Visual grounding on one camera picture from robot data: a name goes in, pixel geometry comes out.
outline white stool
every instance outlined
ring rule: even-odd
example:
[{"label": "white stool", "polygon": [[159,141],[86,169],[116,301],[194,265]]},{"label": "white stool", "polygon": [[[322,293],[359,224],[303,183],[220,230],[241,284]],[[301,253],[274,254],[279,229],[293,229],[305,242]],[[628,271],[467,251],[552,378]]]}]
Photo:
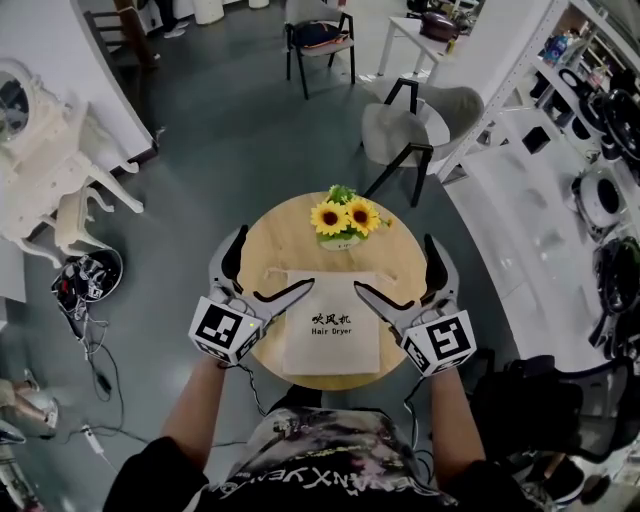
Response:
[{"label": "white stool", "polygon": [[193,0],[193,11],[198,25],[208,25],[224,17],[222,0]]},{"label": "white stool", "polygon": [[89,198],[95,199],[96,203],[105,212],[113,212],[113,206],[107,205],[94,188],[86,184],[73,194],[62,196],[58,206],[58,217],[55,223],[55,243],[60,250],[69,256],[83,256],[86,251],[71,249],[70,246],[77,241],[110,249],[108,245],[92,237],[84,227],[85,221],[93,222],[93,217],[89,215],[87,202]]}]

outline white plug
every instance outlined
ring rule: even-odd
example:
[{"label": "white plug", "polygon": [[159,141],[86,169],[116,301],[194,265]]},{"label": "white plug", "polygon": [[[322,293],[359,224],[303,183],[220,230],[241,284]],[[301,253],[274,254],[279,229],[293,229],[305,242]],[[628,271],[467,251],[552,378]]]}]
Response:
[{"label": "white plug", "polygon": [[89,444],[91,445],[91,449],[94,452],[96,452],[98,455],[102,455],[104,453],[104,448],[98,442],[98,439],[94,435],[93,430],[91,430],[91,427],[85,424],[85,425],[82,425],[82,428],[80,430],[84,434],[84,437],[87,438],[87,441],[89,441]]}]

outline white cylinder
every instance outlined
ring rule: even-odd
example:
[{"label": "white cylinder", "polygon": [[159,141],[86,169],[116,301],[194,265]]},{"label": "white cylinder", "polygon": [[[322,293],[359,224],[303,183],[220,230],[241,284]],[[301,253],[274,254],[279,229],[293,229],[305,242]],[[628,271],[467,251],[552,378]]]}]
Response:
[{"label": "white cylinder", "polygon": [[224,17],[222,0],[193,0],[193,11],[198,25],[208,25]]}]

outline sunflower center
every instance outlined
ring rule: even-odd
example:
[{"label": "sunflower center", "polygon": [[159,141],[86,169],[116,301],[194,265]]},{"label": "sunflower center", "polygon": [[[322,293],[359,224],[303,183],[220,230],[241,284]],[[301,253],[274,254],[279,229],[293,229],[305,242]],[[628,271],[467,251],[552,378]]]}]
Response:
[{"label": "sunflower center", "polygon": [[363,212],[362,210],[358,210],[353,214],[353,220],[355,220],[359,224],[364,224],[365,222],[367,222],[367,217],[367,213]]},{"label": "sunflower center", "polygon": [[333,212],[325,212],[322,214],[322,220],[327,226],[333,226],[338,222],[338,216]]}]

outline sleeve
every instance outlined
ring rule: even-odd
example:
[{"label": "sleeve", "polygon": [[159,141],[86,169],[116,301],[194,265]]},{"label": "sleeve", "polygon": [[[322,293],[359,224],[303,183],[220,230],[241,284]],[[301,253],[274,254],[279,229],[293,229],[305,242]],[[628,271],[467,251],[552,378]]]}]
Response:
[{"label": "sleeve", "polygon": [[208,482],[176,443],[163,437],[124,463],[109,491],[103,511],[180,512]]},{"label": "sleeve", "polygon": [[511,475],[492,462],[474,462],[442,490],[464,510],[536,510]]}]

